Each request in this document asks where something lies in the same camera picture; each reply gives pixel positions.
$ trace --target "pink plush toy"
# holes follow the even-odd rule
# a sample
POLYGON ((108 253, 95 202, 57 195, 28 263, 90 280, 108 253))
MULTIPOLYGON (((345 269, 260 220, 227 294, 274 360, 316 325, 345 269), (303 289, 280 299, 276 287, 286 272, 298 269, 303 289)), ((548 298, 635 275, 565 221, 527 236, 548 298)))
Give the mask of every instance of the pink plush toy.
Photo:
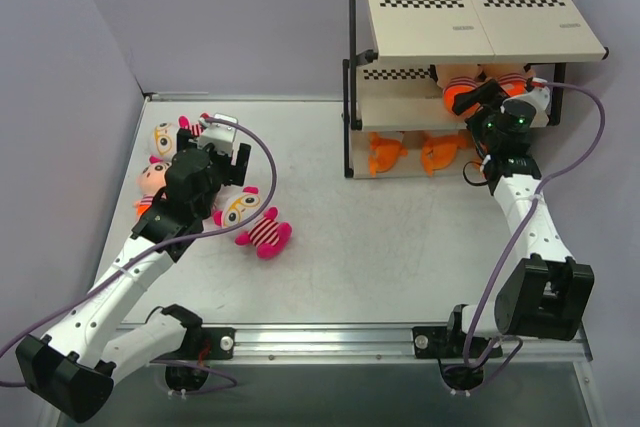
POLYGON ((142 199, 133 204, 138 209, 138 217, 147 211, 151 206, 153 197, 166 185, 164 174, 170 166, 170 162, 151 164, 138 176, 136 183, 142 192, 142 199))
POLYGON ((151 151, 149 162, 152 164, 163 161, 170 162, 173 156, 176 155, 178 130, 189 129, 193 135, 198 137, 207 127, 205 119, 208 117, 208 114, 202 114, 198 122, 192 124, 185 116, 180 116, 178 124, 163 122, 156 125, 148 140, 149 150, 151 151))
MULTIPOLYGON (((241 194, 231 197, 223 210, 213 214, 213 221, 220 227, 231 227, 250 216, 262 203, 257 187, 245 187, 241 194)), ((293 229, 287 222, 277 222, 278 209, 270 207, 262 219, 240 231, 237 245, 253 244, 259 258, 267 260, 278 255, 289 242, 293 229)))

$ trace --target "white shelf panel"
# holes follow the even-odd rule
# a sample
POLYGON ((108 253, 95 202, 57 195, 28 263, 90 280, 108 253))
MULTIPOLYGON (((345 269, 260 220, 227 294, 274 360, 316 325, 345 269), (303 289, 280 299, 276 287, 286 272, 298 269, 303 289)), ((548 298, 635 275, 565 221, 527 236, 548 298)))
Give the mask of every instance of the white shelf panel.
MULTIPOLYGON (((456 133, 456 130, 441 132, 439 135, 456 133)), ((420 162, 420 152, 424 144, 422 132, 407 132, 404 138, 404 146, 409 151, 406 157, 400 157, 396 165, 389 172, 380 172, 375 177, 369 173, 369 140, 365 132, 352 132, 351 134, 351 158, 353 162, 354 179, 384 179, 384 178, 405 178, 405 177, 428 177, 422 163, 420 162)), ((477 160, 473 149, 458 150, 458 154, 453 163, 446 169, 435 171, 433 177, 443 177, 460 175, 462 167, 470 160, 477 160)), ((468 167, 468 174, 473 176, 471 166, 468 167)))
POLYGON ((500 62, 591 62, 605 54, 572 0, 472 0, 500 62))
POLYGON ((493 49, 471 0, 367 0, 380 59, 490 62, 493 49))
POLYGON ((572 0, 367 2, 383 62, 587 62, 605 54, 572 0))
MULTIPOLYGON (((442 90, 420 67, 374 63, 358 69, 358 104, 364 132, 459 130, 464 120, 444 108, 442 90)), ((549 119, 539 113, 532 127, 549 119)))

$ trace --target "black shelf frame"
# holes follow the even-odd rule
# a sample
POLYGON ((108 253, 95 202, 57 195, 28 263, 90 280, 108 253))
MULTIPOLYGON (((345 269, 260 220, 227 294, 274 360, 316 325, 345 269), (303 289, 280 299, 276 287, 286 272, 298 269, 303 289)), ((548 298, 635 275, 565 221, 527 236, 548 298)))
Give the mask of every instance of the black shelf frame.
MULTIPOLYGON (((343 109, 342 123, 344 135, 344 176, 346 178, 353 177, 353 168, 351 167, 351 132, 362 130, 362 120, 358 119, 358 86, 357 86, 357 68, 361 65, 367 65, 378 58, 378 53, 369 49, 358 53, 357 32, 356 32, 356 6, 357 0, 349 0, 349 58, 342 60, 342 93, 343 93, 343 109)), ((605 47, 606 53, 603 59, 609 55, 609 49, 605 47)), ((429 66, 429 72, 435 73, 433 65, 429 66)), ((554 64, 553 81, 564 82, 567 72, 566 62, 554 64)), ((548 126, 556 126, 560 124, 562 118, 562 101, 563 90, 554 88, 551 95, 551 107, 549 109, 548 126)))

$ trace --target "black cable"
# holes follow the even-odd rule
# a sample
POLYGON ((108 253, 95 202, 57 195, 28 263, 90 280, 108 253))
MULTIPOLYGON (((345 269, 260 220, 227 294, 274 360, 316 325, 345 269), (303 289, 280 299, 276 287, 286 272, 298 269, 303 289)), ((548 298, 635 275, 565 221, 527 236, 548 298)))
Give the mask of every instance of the black cable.
POLYGON ((149 312, 149 315, 147 315, 147 320, 145 320, 145 321, 144 321, 144 323, 146 324, 147 322, 149 322, 149 319, 151 318, 151 316, 152 316, 153 314, 155 314, 155 313, 156 313, 158 310, 160 310, 160 309, 164 309, 164 307, 163 307, 163 306, 161 306, 161 305, 158 305, 157 307, 154 307, 154 308, 151 310, 151 312, 149 312))
POLYGON ((483 182, 472 182, 471 180, 469 180, 469 177, 467 177, 467 166, 469 164, 474 164, 477 166, 482 166, 482 164, 480 162, 476 162, 475 160, 470 160, 469 162, 467 162, 466 164, 464 164, 464 167, 462 167, 462 177, 464 177, 464 180, 467 184, 472 185, 474 187, 483 187, 485 185, 489 184, 489 181, 485 180, 483 182))

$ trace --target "robotic arm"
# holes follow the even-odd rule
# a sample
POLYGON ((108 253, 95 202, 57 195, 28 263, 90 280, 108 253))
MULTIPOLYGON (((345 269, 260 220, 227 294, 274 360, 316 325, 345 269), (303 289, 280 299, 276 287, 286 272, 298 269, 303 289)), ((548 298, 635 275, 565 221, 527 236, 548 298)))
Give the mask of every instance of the robotic arm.
MULTIPOLYGON (((215 119, 237 123, 220 115, 215 119)), ((28 335, 18 345, 16 356, 27 387, 74 420, 84 422, 92 417, 116 383, 158 356, 201 345, 202 319, 176 305, 111 339, 142 294, 180 259, 193 240, 159 248, 130 270, 123 269, 125 264, 163 241, 201 233, 202 221, 211 216, 222 185, 244 184, 251 148, 240 144, 233 165, 235 133, 235 128, 213 123, 196 140, 189 130, 181 129, 178 153, 165 175, 166 188, 156 194, 93 289, 118 271, 122 275, 44 336, 28 335)))
MULTIPOLYGON (((487 303, 473 335, 571 340, 580 326, 594 275, 589 265, 576 263, 560 239, 539 188, 540 170, 528 154, 531 122, 537 113, 545 112, 549 89, 540 79, 532 79, 526 94, 508 97, 497 82, 490 81, 458 97, 457 113, 480 104, 466 120, 467 128, 483 157, 481 169, 489 191, 502 208, 512 234, 534 199, 538 201, 515 244, 521 260, 496 302, 487 303)), ((458 306, 462 332, 472 330, 477 308, 458 306)))

